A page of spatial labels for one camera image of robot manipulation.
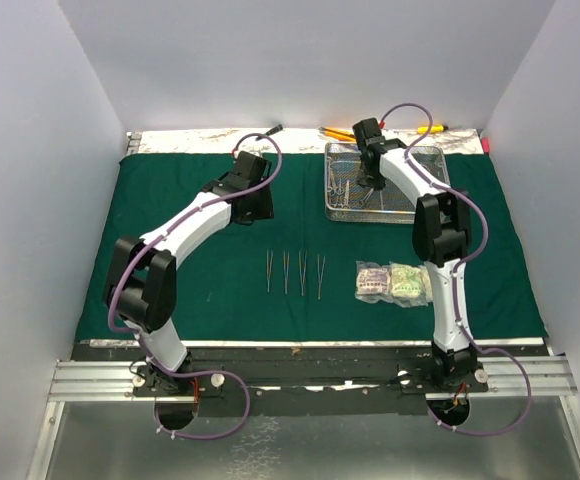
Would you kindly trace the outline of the metal mesh instrument tray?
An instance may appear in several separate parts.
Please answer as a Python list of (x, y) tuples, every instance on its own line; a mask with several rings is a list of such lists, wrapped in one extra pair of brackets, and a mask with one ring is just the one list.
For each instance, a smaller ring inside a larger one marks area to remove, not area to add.
[[(397, 161), (404, 161), (404, 149), (399, 146), (374, 147), (371, 150), (386, 153)], [(383, 190), (374, 190), (368, 204), (364, 208), (355, 208), (353, 203), (369, 188), (357, 184), (357, 175), (360, 165), (360, 151), (352, 143), (328, 143), (324, 154), (324, 184), (325, 184), (325, 212), (328, 219), (348, 223), (381, 223), (381, 224), (411, 224), (415, 219), (415, 206), (409, 197), (398, 186), (386, 178)], [(334, 169), (341, 179), (343, 188), (346, 181), (350, 181), (350, 207), (341, 208), (342, 196), (335, 198), (326, 193), (326, 166), (327, 161), (335, 162)]]

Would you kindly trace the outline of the steel scissors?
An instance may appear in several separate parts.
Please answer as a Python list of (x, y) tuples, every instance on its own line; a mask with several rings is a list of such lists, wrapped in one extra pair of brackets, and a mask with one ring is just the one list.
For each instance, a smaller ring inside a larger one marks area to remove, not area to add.
[(342, 189), (342, 201), (341, 201), (341, 208), (348, 209), (350, 207), (350, 181), (347, 180), (345, 187)]

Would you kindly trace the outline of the curved tip steel tweezers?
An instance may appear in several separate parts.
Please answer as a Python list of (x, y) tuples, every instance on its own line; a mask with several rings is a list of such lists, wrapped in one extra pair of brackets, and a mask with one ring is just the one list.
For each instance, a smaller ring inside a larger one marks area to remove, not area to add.
[(273, 272), (274, 251), (266, 250), (266, 293), (271, 291), (271, 279)]

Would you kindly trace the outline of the dark green surgical drape cloth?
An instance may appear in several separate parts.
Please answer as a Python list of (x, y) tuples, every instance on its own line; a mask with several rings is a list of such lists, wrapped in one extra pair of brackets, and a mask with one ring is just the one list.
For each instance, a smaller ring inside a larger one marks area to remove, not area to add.
[[(356, 297), (357, 266), (418, 265), (405, 224), (346, 223), (325, 213), (320, 154), (266, 157), (270, 182), (234, 199), (229, 223), (180, 265), (172, 320), (183, 340), (430, 341), (431, 305), (401, 307)], [(180, 218), (194, 201), (223, 194), (235, 162), (228, 154), (137, 154), (122, 160), (90, 284), (76, 328), (80, 341), (118, 339), (108, 315), (118, 277), (117, 241), (133, 249)], [(542, 337), (546, 330), (494, 166), (485, 155), (450, 154), (450, 184), (477, 205), (474, 259), (465, 275), (467, 317), (476, 339)]]

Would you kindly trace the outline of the pink packet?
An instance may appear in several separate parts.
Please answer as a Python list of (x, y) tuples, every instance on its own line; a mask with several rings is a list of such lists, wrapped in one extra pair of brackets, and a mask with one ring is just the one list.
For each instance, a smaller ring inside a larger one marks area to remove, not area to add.
[(368, 304), (391, 302), (391, 275), (388, 266), (356, 262), (355, 298)]

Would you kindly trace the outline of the green gauze packet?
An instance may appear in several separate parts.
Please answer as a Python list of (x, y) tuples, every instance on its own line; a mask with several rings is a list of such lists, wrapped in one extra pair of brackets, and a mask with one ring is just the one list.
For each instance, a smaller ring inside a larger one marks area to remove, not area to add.
[(422, 282), (422, 291), (423, 295), (425, 296), (427, 303), (433, 302), (433, 292), (432, 292), (432, 284), (431, 279), (429, 276), (429, 272), (425, 265), (419, 266), (421, 282)]
[(390, 295), (402, 308), (426, 306), (427, 286), (420, 266), (390, 264)]

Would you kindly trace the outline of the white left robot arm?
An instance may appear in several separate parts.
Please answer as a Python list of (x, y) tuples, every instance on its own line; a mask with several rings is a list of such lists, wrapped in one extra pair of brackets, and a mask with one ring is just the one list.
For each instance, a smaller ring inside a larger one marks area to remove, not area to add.
[(192, 372), (185, 365), (189, 350), (172, 320), (177, 273), (213, 234), (231, 224), (273, 218), (270, 183), (279, 171), (271, 161), (240, 151), (232, 168), (204, 185), (172, 219), (138, 238), (116, 241), (104, 287), (109, 329), (132, 334), (165, 392), (180, 394), (195, 377), (238, 379), (222, 370)]

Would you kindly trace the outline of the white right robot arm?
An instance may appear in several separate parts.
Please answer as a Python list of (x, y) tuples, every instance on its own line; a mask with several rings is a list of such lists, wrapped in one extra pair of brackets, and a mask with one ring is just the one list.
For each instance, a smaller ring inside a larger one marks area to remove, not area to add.
[(415, 206), (412, 244), (428, 272), (434, 308), (428, 375), (437, 389), (451, 391), (477, 369), (465, 296), (472, 240), (467, 197), (438, 181), (402, 142), (386, 139), (377, 119), (356, 123), (353, 135), (360, 152), (359, 183), (381, 190), (390, 181)]

